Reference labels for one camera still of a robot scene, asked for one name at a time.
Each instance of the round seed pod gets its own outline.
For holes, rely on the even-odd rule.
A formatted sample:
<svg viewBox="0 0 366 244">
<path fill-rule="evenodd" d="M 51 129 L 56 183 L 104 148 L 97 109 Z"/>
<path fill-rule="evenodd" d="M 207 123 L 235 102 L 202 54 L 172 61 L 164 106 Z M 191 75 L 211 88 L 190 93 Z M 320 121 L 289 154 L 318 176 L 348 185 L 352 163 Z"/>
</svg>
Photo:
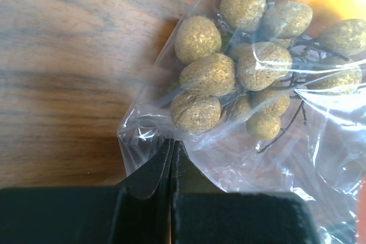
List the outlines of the round seed pod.
<svg viewBox="0 0 366 244">
<path fill-rule="evenodd" d="M 176 54 L 188 65 L 200 58 L 219 52 L 221 35 L 215 24 L 205 17 L 190 17 L 183 21 L 176 37 Z"/>
<path fill-rule="evenodd" d="M 324 58 L 314 66 L 313 70 L 324 71 L 324 73 L 310 74 L 306 78 L 307 82 L 313 81 L 307 84 L 307 88 L 316 94 L 352 94 L 362 82 L 360 66 L 336 57 Z"/>
<path fill-rule="evenodd" d="M 250 104 L 250 98 L 248 95 L 242 95 L 237 98 L 233 109 L 231 111 L 231 118 L 236 119 L 240 117 L 241 122 L 245 122 L 249 119 L 250 116 L 245 115 L 247 112 L 249 112 L 252 109 Z"/>
<path fill-rule="evenodd" d="M 170 114 L 177 128 L 200 133 L 217 124 L 220 120 L 221 106 L 215 97 L 183 91 L 172 100 Z"/>
<path fill-rule="evenodd" d="M 366 49 L 366 21 L 348 19 L 325 29 L 318 37 L 320 46 L 350 56 Z"/>
<path fill-rule="evenodd" d="M 230 27 L 251 33 L 258 29 L 266 0 L 222 0 L 220 11 Z"/>
<path fill-rule="evenodd" d="M 184 68 L 180 83 L 196 94 L 216 97 L 228 94 L 235 86 L 234 62 L 226 55 L 212 54 Z"/>
<path fill-rule="evenodd" d="M 246 47 L 250 46 L 250 44 L 248 43 L 237 43 L 234 44 L 229 51 L 229 56 L 233 59 L 233 60 L 239 60 L 241 52 L 243 50 L 245 50 Z"/>
<path fill-rule="evenodd" d="M 272 37 L 292 38 L 302 34 L 310 25 L 313 10 L 306 4 L 281 1 L 263 16 L 263 28 Z"/>
<path fill-rule="evenodd" d="M 248 90 L 260 91 L 292 67 L 288 50 L 272 42 L 258 42 L 242 51 L 238 62 L 238 80 Z"/>
<path fill-rule="evenodd" d="M 252 97 L 253 107 L 265 102 L 261 110 L 262 113 L 273 117 L 283 115 L 290 106 L 289 94 L 282 94 L 284 91 L 273 90 L 274 87 L 283 87 L 283 84 L 275 81 L 266 89 L 253 93 Z"/>
<path fill-rule="evenodd" d="M 248 133 L 258 139 L 271 140 L 280 132 L 280 117 L 271 117 L 263 113 L 253 114 L 246 122 Z"/>
</svg>

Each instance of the black object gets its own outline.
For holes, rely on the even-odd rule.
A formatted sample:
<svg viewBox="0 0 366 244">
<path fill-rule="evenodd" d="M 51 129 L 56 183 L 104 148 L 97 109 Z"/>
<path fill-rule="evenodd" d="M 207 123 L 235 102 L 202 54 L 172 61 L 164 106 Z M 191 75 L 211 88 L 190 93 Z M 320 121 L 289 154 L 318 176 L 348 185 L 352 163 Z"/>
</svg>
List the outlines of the black object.
<svg viewBox="0 0 366 244">
<path fill-rule="evenodd" d="M 0 243 L 319 243 L 293 194 L 227 194 L 180 141 L 117 186 L 3 189 Z"/>
</svg>

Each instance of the clear plastic bag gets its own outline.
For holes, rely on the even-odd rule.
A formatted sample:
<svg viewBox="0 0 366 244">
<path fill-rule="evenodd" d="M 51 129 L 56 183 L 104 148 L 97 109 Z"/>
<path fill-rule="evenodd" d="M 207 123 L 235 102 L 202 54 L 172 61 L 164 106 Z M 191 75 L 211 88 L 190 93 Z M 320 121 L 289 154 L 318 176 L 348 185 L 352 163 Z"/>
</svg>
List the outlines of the clear plastic bag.
<svg viewBox="0 0 366 244">
<path fill-rule="evenodd" d="M 122 120 L 127 174 L 163 137 L 183 140 L 223 190 L 294 192 L 324 243 L 354 242 L 366 171 L 366 6 L 223 1 L 194 2 Z"/>
</svg>

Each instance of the stem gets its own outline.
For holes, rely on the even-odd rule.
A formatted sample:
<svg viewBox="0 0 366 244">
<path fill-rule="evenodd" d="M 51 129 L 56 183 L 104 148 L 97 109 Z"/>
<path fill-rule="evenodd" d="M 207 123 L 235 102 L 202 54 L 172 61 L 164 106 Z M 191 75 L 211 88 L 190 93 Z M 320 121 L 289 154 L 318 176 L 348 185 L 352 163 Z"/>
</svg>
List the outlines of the stem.
<svg viewBox="0 0 366 244">
<path fill-rule="evenodd" d="M 283 130 L 282 133 L 280 133 L 273 141 L 271 141 L 269 144 L 267 144 L 266 146 L 264 146 L 261 150 L 259 150 L 257 152 L 257 154 L 261 154 L 263 153 L 266 149 L 270 148 L 274 143 L 276 143 L 277 140 L 279 140 L 287 131 L 288 129 L 291 127 L 291 125 L 294 123 L 296 117 L 298 116 L 299 112 L 301 109 L 303 109 L 304 106 L 304 101 L 301 101 L 299 108 L 297 108 L 295 115 L 293 116 L 293 118 L 291 119 L 290 123 L 288 123 L 287 127 Z"/>
<path fill-rule="evenodd" d="M 300 82 L 299 82 L 299 81 L 297 81 L 297 80 L 298 80 L 298 79 L 305 78 L 305 76 L 304 76 L 304 75 L 301 75 L 301 74 L 299 74 L 299 73 L 294 73 L 294 74 L 296 74 L 296 76 L 294 77 L 294 82 L 300 83 Z M 291 81 L 291 80 L 292 80 L 292 76 L 291 76 L 291 77 L 289 77 L 289 78 L 281 79 L 281 80 L 280 80 L 280 82 L 281 82 L 281 83 L 285 83 L 285 82 L 289 82 L 289 81 Z"/>
<path fill-rule="evenodd" d="M 301 99 L 298 95 L 290 95 L 290 99 Z"/>
<path fill-rule="evenodd" d="M 303 124 L 304 124 L 304 126 L 306 126 L 307 123 L 308 123 L 308 118 L 307 118 L 307 111 L 305 109 L 305 105 L 304 104 L 301 106 L 301 109 L 303 110 L 303 118 L 304 118 Z"/>
<path fill-rule="evenodd" d="M 293 86 L 293 84 L 295 82 L 295 77 L 296 77 L 296 73 L 292 73 L 291 80 L 290 80 L 290 85 L 288 85 L 289 87 Z"/>
<path fill-rule="evenodd" d="M 302 56 L 301 54 L 298 54 L 298 53 L 295 53 L 293 50 L 289 50 L 289 53 L 290 53 L 290 55 L 292 56 L 292 57 L 296 57 L 296 58 L 299 58 L 299 59 L 301 59 L 301 61 L 306 61 L 306 62 L 308 62 L 308 63 L 313 63 L 314 61 L 313 60 L 311 60 L 311 59 L 309 59 L 309 58 L 306 58 L 306 57 L 304 57 L 304 56 Z"/>
<path fill-rule="evenodd" d="M 318 57 L 319 57 L 319 61 L 321 61 L 321 52 L 318 51 Z"/>
<path fill-rule="evenodd" d="M 292 88 L 296 89 L 298 87 L 301 87 L 305 84 L 306 82 L 296 82 L 296 83 L 293 83 L 289 86 L 284 86 L 284 87 L 271 87 L 272 90 L 278 90 L 278 91 L 284 91 L 284 90 L 292 90 Z"/>
<path fill-rule="evenodd" d="M 300 46 L 300 45 L 304 45 L 306 46 L 307 48 L 311 49 L 311 50 L 314 50 L 314 51 L 317 51 L 317 52 L 326 52 L 334 57 L 339 57 L 345 61 L 349 61 L 349 58 L 342 55 L 342 54 L 339 54 L 335 51 L 332 51 L 332 50 L 329 50 L 329 49 L 326 49 L 326 48 L 323 48 L 321 47 L 320 45 L 317 45 L 315 44 L 316 40 L 315 39 L 310 39 L 310 40 L 307 40 L 307 39 L 298 39 L 297 42 L 294 44 L 294 47 L 295 46 Z"/>
</svg>

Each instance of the wooden table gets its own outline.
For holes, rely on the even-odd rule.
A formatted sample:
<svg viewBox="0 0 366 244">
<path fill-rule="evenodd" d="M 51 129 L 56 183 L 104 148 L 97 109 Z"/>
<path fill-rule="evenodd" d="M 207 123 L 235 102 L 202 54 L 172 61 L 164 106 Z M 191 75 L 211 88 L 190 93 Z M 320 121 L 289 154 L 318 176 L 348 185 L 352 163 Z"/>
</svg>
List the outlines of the wooden table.
<svg viewBox="0 0 366 244">
<path fill-rule="evenodd" d="M 0 187 L 114 184 L 117 126 L 191 0 L 1 0 Z"/>
</svg>

